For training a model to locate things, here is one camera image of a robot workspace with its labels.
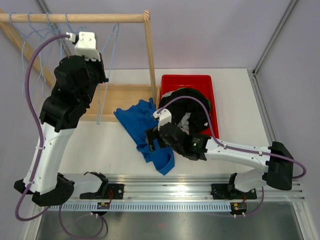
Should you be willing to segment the grey tank top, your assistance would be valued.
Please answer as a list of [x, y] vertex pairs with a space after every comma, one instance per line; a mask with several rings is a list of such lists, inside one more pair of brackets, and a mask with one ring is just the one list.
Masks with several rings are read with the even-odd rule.
[[[169, 91], [167, 93], [164, 93], [162, 95], [163, 98], [171, 96], [173, 91]], [[183, 131], [186, 132], [187, 134], [190, 132], [189, 128], [189, 118], [191, 116], [190, 112], [186, 112], [185, 115], [181, 118], [180, 122], [177, 124], [177, 126]]]

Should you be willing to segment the blue tank top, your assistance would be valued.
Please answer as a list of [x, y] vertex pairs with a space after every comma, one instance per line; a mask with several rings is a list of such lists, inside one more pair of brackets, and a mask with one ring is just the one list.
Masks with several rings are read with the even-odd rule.
[[153, 163], [155, 169], [165, 176], [175, 166], [175, 156], [171, 148], [159, 146], [154, 134], [151, 134], [151, 141], [148, 140], [147, 132], [158, 126], [158, 121], [153, 117], [155, 111], [153, 99], [149, 98], [147, 101], [139, 100], [128, 109], [117, 108], [114, 115], [135, 142], [145, 162]]

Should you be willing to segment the black tank top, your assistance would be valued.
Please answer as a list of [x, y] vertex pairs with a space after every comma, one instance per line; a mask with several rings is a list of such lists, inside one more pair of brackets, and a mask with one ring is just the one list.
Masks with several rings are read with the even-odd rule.
[[[164, 107], [167, 103], [171, 100], [177, 98], [175, 95], [175, 91], [173, 91], [172, 95], [169, 97], [162, 97], [159, 102], [159, 107]], [[181, 105], [177, 104], [176, 101], [171, 103], [169, 106], [166, 107], [172, 115], [172, 123], [177, 125], [185, 113], [191, 113], [189, 118], [189, 134], [198, 134], [202, 131], [205, 131], [209, 128], [209, 121], [207, 115], [202, 108], [202, 110], [195, 109], [195, 110], [185, 110]]]

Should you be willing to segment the light blue hanger of black top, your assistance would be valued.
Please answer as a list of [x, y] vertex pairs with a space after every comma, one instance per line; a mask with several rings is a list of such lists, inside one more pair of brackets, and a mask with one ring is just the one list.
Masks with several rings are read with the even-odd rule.
[[78, 34], [79, 32], [83, 32], [87, 30], [87, 27], [85, 25], [80, 25], [77, 29], [73, 28], [69, 22], [67, 13], [64, 14], [64, 17], [65, 17], [65, 25], [67, 26], [70, 33]]

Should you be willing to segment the light blue hanger of grey top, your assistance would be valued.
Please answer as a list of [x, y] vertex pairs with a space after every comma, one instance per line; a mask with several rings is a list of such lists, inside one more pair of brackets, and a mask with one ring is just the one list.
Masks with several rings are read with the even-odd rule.
[[[63, 23], [61, 27], [59, 27], [56, 23], [51, 22], [49, 20], [49, 15], [51, 13], [49, 11], [47, 11], [45, 13], [46, 15], [46, 20], [47, 20], [47, 25], [49, 27], [49, 31], [53, 33], [54, 36], [60, 35], [62, 34], [62, 30], [64, 26], [67, 26], [68, 30], [72, 30], [71, 26], [69, 25], [69, 23]], [[63, 56], [71, 56], [72, 52], [69, 48], [69, 46], [67, 45], [67, 40], [64, 38], [60, 38], [59, 40], [59, 44], [60, 44], [60, 57], [63, 58]]]

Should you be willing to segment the light blue hanger of white top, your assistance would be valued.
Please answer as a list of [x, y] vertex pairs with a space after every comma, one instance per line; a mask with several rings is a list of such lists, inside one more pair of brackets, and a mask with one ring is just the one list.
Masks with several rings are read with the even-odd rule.
[[[44, 41], [47, 38], [48, 34], [51, 34], [51, 28], [43, 28], [43, 29], [36, 29], [34, 28], [30, 21], [27, 20], [27, 23], [29, 27], [32, 29], [31, 32], [29, 32], [27, 35], [21, 32], [21, 30], [14, 24], [12, 20], [12, 15], [16, 14], [16, 12], [11, 12], [9, 14], [9, 24], [10, 27], [13, 27], [12, 33], [15, 32], [15, 35], [13, 37], [13, 42], [17, 43], [17, 47], [21, 50], [21, 61], [22, 61], [22, 70], [23, 70], [23, 76], [26, 76], [27, 73], [27, 67], [26, 67], [26, 60], [30, 61], [31, 56], [34, 53], [34, 48], [27, 42], [27, 39], [29, 39], [32, 35], [37, 35], [41, 41], [41, 43], [44, 43]], [[33, 93], [36, 90], [36, 87], [40, 85], [40, 80], [42, 80], [41, 84], [41, 92], [42, 96], [46, 96], [45, 88], [47, 86], [51, 87], [51, 81], [53, 80], [53, 74], [50, 71], [50, 69], [47, 67], [47, 63], [52, 51], [52, 46], [49, 48], [48, 52], [46, 53], [46, 57], [43, 56], [43, 50], [40, 51], [40, 53], [37, 55], [37, 57], [34, 60], [34, 63], [32, 67], [38, 71], [38, 77], [36, 81], [33, 83], [33, 87], [30, 90], [30, 93]]]

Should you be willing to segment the green tank top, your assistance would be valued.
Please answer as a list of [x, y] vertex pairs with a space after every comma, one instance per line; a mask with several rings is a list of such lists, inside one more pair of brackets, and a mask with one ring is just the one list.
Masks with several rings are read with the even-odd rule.
[[[176, 97], [189, 96], [189, 97], [196, 98], [205, 106], [205, 108], [207, 109], [208, 112], [210, 112], [210, 110], [211, 110], [210, 100], [207, 97], [205, 97], [197, 89], [189, 88], [189, 87], [180, 88], [175, 91], [175, 96]], [[203, 109], [197, 101], [190, 99], [190, 98], [179, 99], [176, 101], [176, 103], [188, 111], [194, 111], [196, 109], [200, 109], [200, 110]]]

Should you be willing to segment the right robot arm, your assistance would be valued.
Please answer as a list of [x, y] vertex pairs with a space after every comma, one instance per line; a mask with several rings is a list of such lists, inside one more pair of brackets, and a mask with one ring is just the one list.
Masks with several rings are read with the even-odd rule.
[[228, 184], [212, 192], [214, 199], [240, 199], [252, 189], [269, 186], [276, 190], [290, 191], [293, 181], [293, 156], [278, 141], [271, 146], [230, 146], [228, 142], [199, 133], [188, 134], [178, 126], [167, 123], [146, 130], [146, 142], [153, 152], [169, 147], [192, 161], [226, 161], [250, 167], [243, 173], [233, 173]]

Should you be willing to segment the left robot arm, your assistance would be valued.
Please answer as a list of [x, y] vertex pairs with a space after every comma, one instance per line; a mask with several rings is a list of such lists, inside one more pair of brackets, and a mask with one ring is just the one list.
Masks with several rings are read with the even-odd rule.
[[40, 207], [62, 205], [72, 196], [75, 182], [59, 173], [61, 160], [80, 118], [90, 108], [98, 84], [107, 81], [102, 59], [79, 55], [63, 58], [54, 75], [51, 95], [35, 117], [40, 135], [29, 172], [14, 183], [14, 189], [31, 195]]

